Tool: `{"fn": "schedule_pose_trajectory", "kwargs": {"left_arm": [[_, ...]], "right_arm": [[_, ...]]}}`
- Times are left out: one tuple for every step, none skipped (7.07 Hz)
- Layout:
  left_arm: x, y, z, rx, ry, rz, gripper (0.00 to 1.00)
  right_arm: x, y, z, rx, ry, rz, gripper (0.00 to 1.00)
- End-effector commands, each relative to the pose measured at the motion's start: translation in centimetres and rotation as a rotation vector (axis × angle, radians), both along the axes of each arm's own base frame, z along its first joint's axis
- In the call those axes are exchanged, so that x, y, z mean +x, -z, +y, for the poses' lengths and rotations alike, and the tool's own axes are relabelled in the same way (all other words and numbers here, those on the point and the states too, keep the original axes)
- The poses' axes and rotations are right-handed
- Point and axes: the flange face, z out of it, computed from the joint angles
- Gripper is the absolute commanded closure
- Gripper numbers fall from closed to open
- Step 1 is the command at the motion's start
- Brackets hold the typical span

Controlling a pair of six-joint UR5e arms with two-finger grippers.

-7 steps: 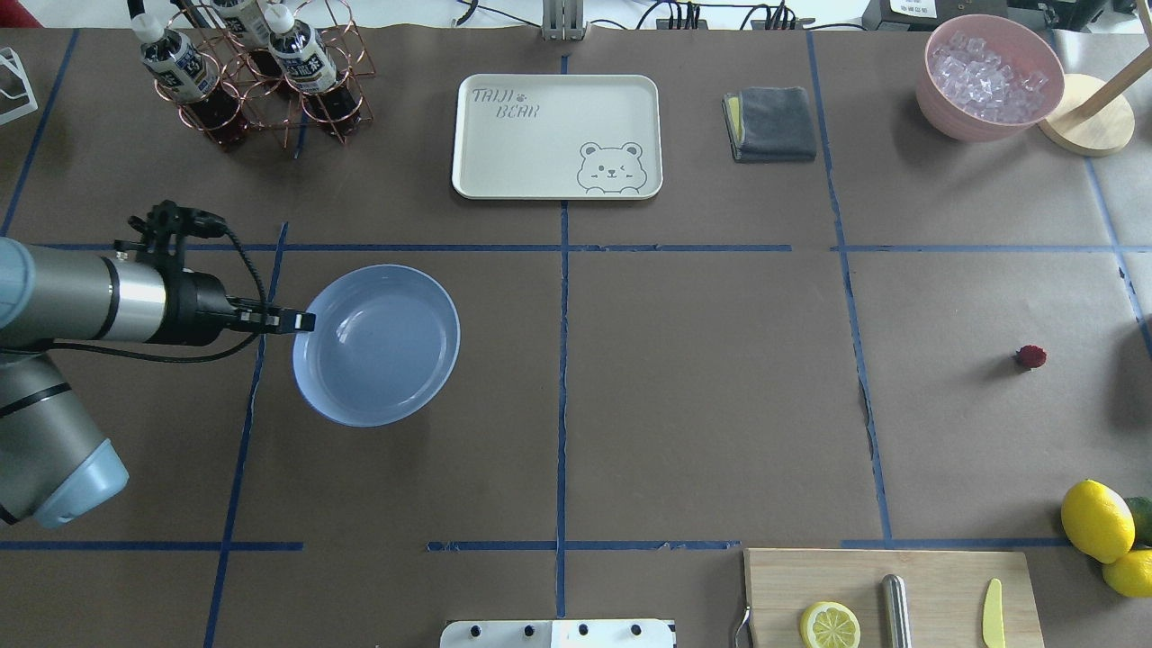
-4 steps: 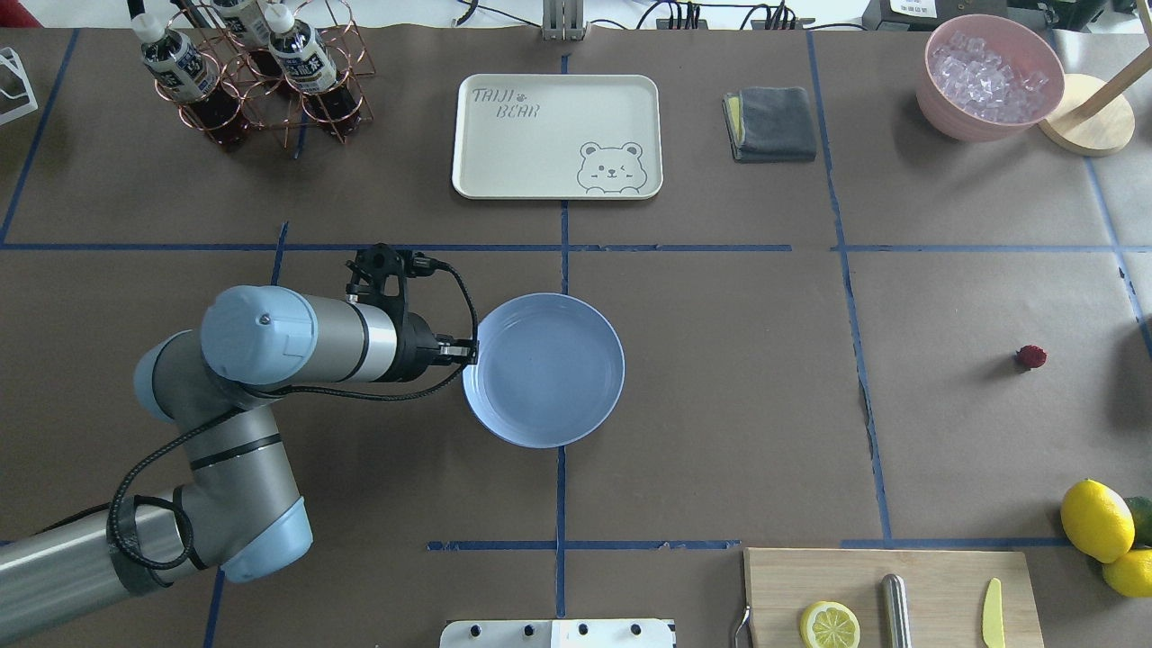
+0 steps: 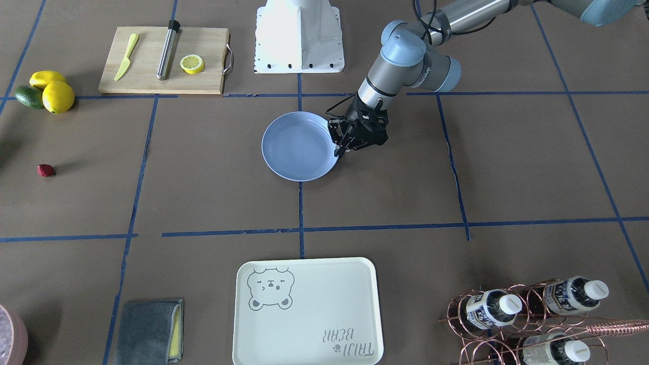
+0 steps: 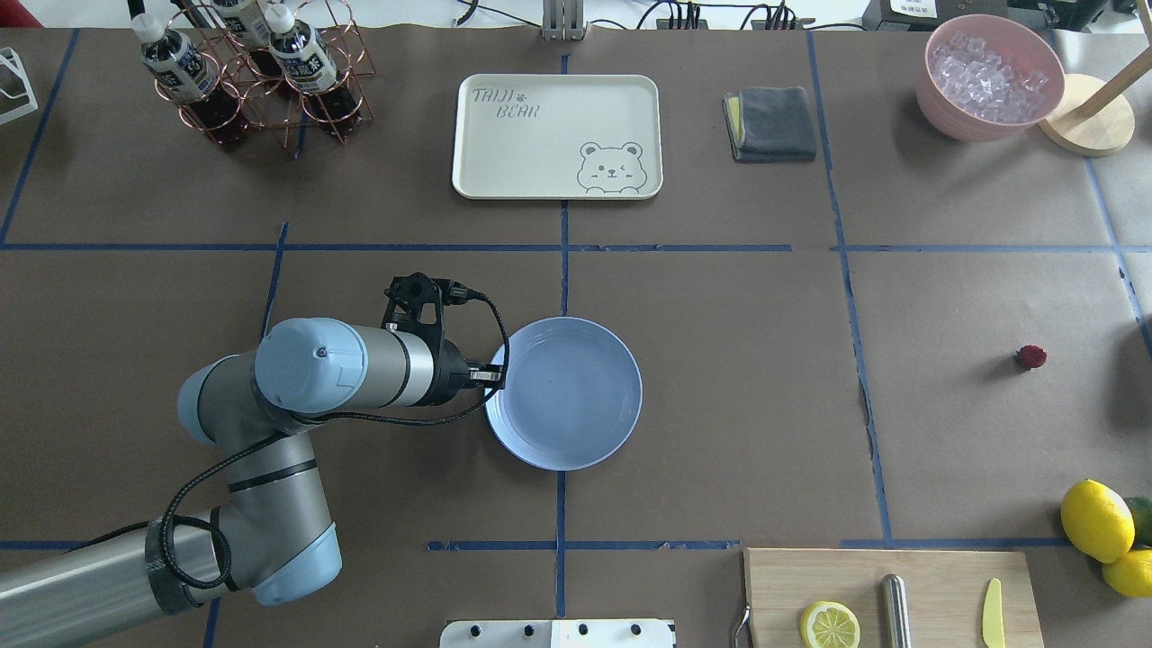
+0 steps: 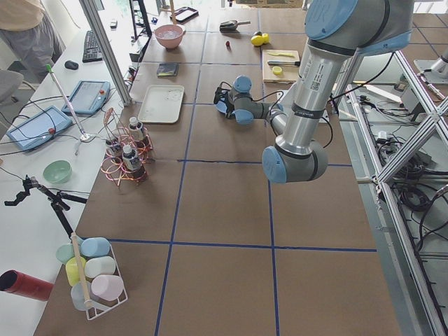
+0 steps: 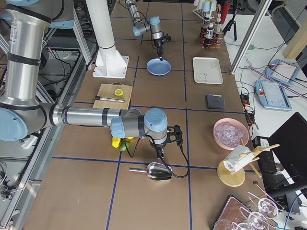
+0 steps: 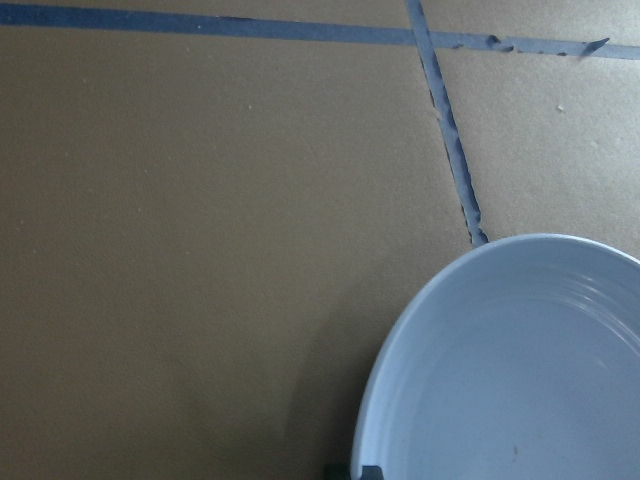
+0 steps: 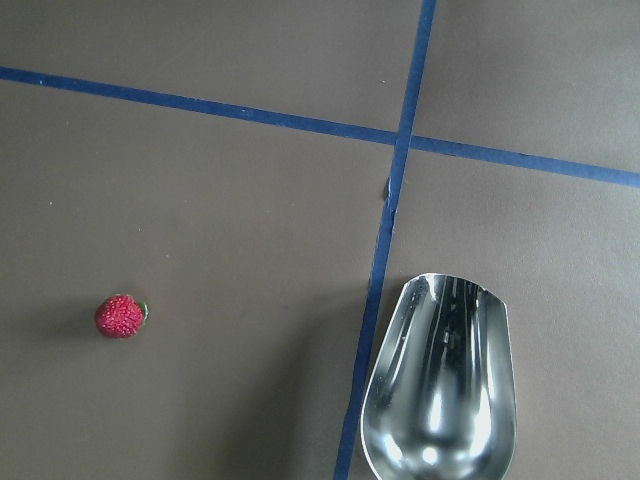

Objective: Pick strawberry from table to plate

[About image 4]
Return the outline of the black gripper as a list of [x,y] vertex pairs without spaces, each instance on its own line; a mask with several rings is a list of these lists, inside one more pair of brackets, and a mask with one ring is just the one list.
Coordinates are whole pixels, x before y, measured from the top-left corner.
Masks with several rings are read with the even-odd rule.
[[[461,391],[483,389],[488,401],[505,389],[509,366],[509,337],[494,300],[464,282],[426,274],[394,276],[385,295],[388,303],[382,329],[400,342],[406,374],[388,406],[424,407],[448,404]],[[505,356],[498,364],[477,364],[446,336],[445,311],[479,301],[492,312],[502,337]]]

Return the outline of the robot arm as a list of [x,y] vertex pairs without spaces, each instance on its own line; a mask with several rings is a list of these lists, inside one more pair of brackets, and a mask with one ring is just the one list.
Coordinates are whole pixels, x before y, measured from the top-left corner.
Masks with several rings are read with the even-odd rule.
[[379,327],[286,319],[259,346],[185,379],[182,425],[221,459],[181,487],[160,517],[123,526],[48,562],[3,574],[3,647],[74,647],[250,590],[280,606],[328,586],[343,566],[310,434],[329,421],[395,424],[382,409],[448,404],[505,386],[502,357],[464,357],[447,307],[494,300],[463,282],[395,276]]

